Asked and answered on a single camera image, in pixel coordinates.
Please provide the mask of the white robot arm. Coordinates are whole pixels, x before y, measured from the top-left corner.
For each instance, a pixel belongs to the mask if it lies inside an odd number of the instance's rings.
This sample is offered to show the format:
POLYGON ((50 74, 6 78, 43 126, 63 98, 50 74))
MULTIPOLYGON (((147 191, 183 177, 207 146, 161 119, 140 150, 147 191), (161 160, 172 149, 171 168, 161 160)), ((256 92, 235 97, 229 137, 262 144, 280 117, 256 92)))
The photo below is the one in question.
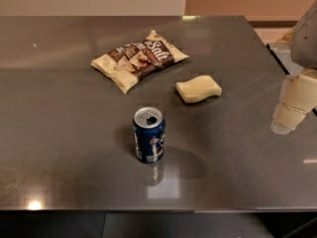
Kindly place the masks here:
POLYGON ((278 135, 295 130, 317 106, 317 1, 296 23, 287 39, 291 60, 302 70, 283 81, 270 125, 278 135))

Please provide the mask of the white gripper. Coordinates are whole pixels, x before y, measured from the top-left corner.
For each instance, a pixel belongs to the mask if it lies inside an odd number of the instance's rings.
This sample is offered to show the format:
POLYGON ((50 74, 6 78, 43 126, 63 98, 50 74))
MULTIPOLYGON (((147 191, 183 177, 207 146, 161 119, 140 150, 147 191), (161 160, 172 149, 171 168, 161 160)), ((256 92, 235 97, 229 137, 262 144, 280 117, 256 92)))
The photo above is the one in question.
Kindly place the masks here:
POLYGON ((317 106, 317 70, 303 69, 295 76, 288 75, 279 100, 282 103, 274 109, 270 129, 277 135, 287 135, 317 106))

